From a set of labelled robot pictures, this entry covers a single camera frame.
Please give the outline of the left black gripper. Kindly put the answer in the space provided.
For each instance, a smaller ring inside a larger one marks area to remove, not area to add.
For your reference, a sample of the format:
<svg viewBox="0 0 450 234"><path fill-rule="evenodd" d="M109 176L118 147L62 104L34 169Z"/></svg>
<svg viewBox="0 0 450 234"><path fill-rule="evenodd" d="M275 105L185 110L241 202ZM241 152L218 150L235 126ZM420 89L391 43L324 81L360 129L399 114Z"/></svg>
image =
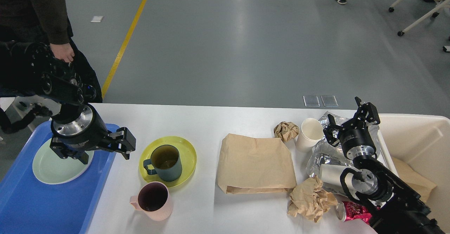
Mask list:
<svg viewBox="0 0 450 234"><path fill-rule="evenodd" d="M53 138L50 149L61 159L72 158L87 165L85 151L106 150L129 160L136 150L136 138L127 127L110 132L91 104L62 104L50 124Z"/></svg>

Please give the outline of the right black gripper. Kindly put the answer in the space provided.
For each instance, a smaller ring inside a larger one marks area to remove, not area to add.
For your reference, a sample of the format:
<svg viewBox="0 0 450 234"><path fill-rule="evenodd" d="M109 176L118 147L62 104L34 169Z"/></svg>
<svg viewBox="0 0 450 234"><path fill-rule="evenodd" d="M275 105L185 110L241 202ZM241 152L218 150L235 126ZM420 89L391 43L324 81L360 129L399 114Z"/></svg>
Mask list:
<svg viewBox="0 0 450 234"><path fill-rule="evenodd" d="M333 147L341 144L344 156L353 160L358 156L376 155L376 146L371 138L368 127L381 123L375 105L365 103L359 97L355 97L358 109L353 117L353 128L344 128L337 125L332 114L328 114L328 125L323 129L326 141Z"/></svg>

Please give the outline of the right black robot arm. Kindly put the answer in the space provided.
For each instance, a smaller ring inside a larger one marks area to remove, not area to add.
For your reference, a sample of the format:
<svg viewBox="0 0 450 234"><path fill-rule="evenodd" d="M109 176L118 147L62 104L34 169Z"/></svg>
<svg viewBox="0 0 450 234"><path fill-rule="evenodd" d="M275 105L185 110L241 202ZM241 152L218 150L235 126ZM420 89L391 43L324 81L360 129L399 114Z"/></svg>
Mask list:
<svg viewBox="0 0 450 234"><path fill-rule="evenodd" d="M377 149L369 133L370 125L380 124L376 106L355 97L358 109L354 116L337 125L328 115L323 129L326 141L340 145L347 167L340 175L345 195L367 208L369 225L378 234L442 234L435 219L429 219L430 208L420 195L377 159Z"/></svg>

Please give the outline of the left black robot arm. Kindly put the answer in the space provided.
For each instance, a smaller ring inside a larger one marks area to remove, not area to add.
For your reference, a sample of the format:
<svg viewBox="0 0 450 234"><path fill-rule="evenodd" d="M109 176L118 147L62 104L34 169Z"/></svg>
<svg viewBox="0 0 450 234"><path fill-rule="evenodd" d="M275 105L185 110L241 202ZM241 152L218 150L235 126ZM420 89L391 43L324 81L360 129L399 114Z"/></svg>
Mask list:
<svg viewBox="0 0 450 234"><path fill-rule="evenodd" d="M1 110L1 130L6 134L27 127L37 116L51 117L51 150L61 159L87 164L87 152L117 152L128 160L136 139L127 127L109 131L90 102L95 87L86 84L72 63L58 60L43 43L1 42L1 97L24 97L30 110L11 122Z"/></svg>

